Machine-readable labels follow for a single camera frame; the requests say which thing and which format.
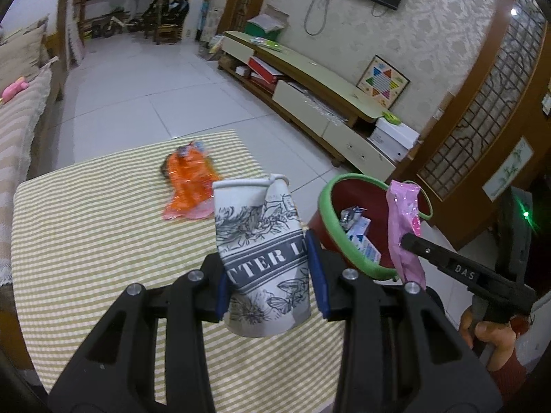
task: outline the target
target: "tv stand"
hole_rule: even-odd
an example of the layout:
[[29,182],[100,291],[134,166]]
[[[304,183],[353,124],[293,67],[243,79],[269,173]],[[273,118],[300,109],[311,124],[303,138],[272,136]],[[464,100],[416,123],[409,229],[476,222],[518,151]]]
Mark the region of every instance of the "tv stand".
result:
[[[313,138],[332,156],[335,167],[349,161],[366,175],[383,181],[389,178],[396,165],[366,139],[382,116],[384,109],[379,103],[333,71],[290,48],[284,46],[282,52],[263,48],[250,43],[251,36],[242,32],[227,31],[224,35],[222,50],[225,54],[218,62],[219,68],[236,78],[287,122]],[[273,93],[235,72],[237,66],[247,64],[252,56],[285,74]],[[343,120],[324,117],[288,81],[305,87]]]

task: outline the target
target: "orange plastic bag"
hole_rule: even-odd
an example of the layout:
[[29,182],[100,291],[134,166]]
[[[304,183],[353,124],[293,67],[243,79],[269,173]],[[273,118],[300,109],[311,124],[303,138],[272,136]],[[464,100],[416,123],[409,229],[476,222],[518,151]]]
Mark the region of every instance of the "orange plastic bag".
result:
[[214,212],[212,182],[220,180],[201,143],[179,147],[166,160],[166,173],[174,188],[164,219],[204,219]]

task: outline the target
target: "tile floor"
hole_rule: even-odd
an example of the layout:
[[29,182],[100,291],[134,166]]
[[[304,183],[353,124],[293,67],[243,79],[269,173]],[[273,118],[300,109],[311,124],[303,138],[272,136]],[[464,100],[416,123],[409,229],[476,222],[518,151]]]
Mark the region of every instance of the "tile floor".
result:
[[[155,45],[139,34],[89,41],[83,63],[68,77],[41,170],[183,135],[235,129],[266,172],[289,177],[293,199],[307,222],[323,186],[352,169],[334,168],[315,142],[196,52],[194,43]],[[451,248],[427,224],[423,234]],[[428,284],[457,325],[470,294],[422,261]]]

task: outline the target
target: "metal screw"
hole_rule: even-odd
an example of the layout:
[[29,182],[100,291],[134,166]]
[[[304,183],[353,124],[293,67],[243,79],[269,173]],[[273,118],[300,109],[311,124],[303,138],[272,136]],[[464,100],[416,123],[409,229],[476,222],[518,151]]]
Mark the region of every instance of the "metal screw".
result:
[[406,289],[406,292],[410,295],[417,295],[421,291],[421,286],[413,281],[410,281],[404,285],[404,289]]
[[126,293],[129,295],[137,295],[142,291],[142,285],[138,283],[132,283],[126,288]]
[[348,281],[354,281],[357,280],[357,270],[355,269],[344,269],[343,270],[343,278]]
[[187,277],[190,281],[195,282],[202,280],[205,277],[205,274],[200,270],[192,270],[188,273]]

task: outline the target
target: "sofa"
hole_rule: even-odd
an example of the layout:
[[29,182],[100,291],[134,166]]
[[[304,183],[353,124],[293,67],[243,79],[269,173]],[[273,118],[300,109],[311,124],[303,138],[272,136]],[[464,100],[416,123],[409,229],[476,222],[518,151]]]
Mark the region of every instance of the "sofa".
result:
[[46,134],[65,80],[58,57],[50,57],[46,48],[47,23],[38,20],[0,40],[0,94],[21,76],[29,83],[0,103],[0,347],[14,362],[26,361],[20,357],[26,351],[12,290],[13,196],[21,182],[39,174],[39,157],[48,147]]

